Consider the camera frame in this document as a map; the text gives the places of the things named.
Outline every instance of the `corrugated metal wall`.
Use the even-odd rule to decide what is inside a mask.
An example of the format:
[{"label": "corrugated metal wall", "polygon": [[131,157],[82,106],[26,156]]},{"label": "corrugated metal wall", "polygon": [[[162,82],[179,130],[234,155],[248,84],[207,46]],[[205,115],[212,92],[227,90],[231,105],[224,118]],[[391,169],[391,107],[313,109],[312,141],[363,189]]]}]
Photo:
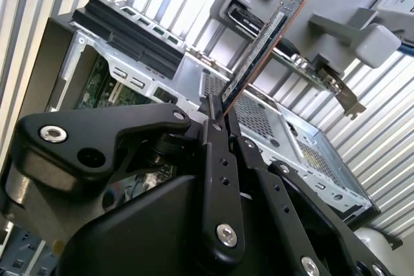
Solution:
[{"label": "corrugated metal wall", "polygon": [[[71,12],[87,1],[0,0],[0,161],[48,16]],[[209,18],[214,0],[127,1],[230,68],[246,48],[245,40]],[[256,85],[326,133],[384,212],[375,225],[402,238],[414,231],[413,59],[395,53],[379,69],[355,61],[346,70],[345,81],[367,107],[355,121],[343,117],[329,93],[273,66],[270,62]]]}]

